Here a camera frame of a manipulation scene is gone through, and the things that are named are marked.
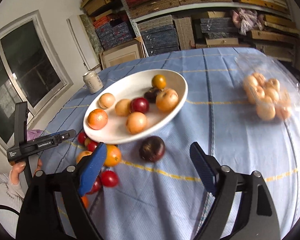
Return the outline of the person's left hand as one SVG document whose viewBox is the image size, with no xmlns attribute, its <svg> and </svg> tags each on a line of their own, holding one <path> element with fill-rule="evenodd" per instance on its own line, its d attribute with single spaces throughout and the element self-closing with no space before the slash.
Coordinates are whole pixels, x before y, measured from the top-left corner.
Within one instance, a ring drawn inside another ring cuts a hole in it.
<svg viewBox="0 0 300 240">
<path fill-rule="evenodd" d="M 25 167 L 26 163 L 24 161 L 16 163 L 12 166 L 12 169 L 9 174 L 9 183 L 11 185 L 19 184 L 19 175 L 24 171 Z"/>
</svg>

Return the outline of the grey knitted sleeve forearm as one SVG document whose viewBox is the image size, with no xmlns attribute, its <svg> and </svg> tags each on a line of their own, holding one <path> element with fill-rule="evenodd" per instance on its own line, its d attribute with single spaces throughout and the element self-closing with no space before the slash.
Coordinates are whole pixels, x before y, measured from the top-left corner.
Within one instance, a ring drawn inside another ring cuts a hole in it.
<svg viewBox="0 0 300 240">
<path fill-rule="evenodd" d="M 19 212 L 25 194 L 20 183 L 11 182 L 11 172 L 0 174 L 0 205 L 11 207 Z M 0 210 L 0 223 L 8 234 L 15 238 L 19 216 L 8 210 Z"/>
</svg>

